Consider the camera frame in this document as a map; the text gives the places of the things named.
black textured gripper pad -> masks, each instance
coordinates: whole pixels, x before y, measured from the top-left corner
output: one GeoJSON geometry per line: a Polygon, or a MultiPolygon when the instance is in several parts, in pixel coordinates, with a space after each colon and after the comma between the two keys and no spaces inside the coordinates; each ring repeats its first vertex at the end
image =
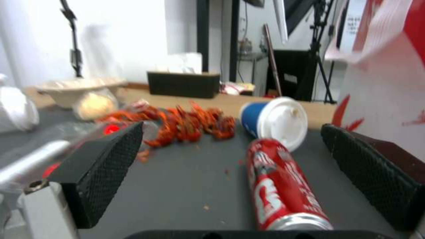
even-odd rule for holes
{"type": "Polygon", "coordinates": [[[340,169],[398,230],[412,230],[425,207],[425,164],[396,144],[322,126],[340,169]]]}
{"type": "Polygon", "coordinates": [[[52,172],[62,185],[77,228],[92,228],[102,217],[142,141],[142,123],[84,142],[52,172]]]}

blue paper cup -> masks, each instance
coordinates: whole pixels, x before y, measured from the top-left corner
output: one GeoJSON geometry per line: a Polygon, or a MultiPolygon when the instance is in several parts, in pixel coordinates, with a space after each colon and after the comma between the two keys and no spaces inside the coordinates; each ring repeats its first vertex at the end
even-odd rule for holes
{"type": "Polygon", "coordinates": [[[239,117],[254,137],[276,139],[289,151],[298,148],[307,134],[307,113],[289,97],[247,103],[241,107],[239,117]]]}
{"type": "Polygon", "coordinates": [[[242,126],[255,138],[258,138],[258,118],[268,102],[250,102],[241,107],[239,118],[242,126]]]}

food crumb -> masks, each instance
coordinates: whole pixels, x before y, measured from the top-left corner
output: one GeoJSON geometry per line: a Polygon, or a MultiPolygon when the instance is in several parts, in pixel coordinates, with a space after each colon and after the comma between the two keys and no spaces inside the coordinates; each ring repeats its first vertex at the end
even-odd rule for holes
{"type": "Polygon", "coordinates": [[[149,149],[144,150],[142,152],[139,152],[136,156],[137,160],[142,162],[142,163],[147,163],[148,157],[149,156],[149,149]]]}

white cup lid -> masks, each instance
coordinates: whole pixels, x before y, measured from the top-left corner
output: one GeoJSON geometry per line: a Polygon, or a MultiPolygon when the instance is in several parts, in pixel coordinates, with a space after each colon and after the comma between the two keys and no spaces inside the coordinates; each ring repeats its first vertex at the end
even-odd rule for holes
{"type": "Polygon", "coordinates": [[[257,132],[260,138],[276,139],[289,151],[294,151],[305,139],[307,128],[304,108],[291,98],[280,97],[261,111],[257,132]]]}

red and white bag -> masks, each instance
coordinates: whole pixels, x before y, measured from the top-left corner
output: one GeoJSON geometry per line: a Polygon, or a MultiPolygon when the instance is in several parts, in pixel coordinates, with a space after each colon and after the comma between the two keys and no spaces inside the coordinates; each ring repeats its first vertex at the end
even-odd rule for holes
{"type": "Polygon", "coordinates": [[[425,162],[425,0],[368,0],[353,51],[325,57],[348,63],[333,124],[425,162]]]}

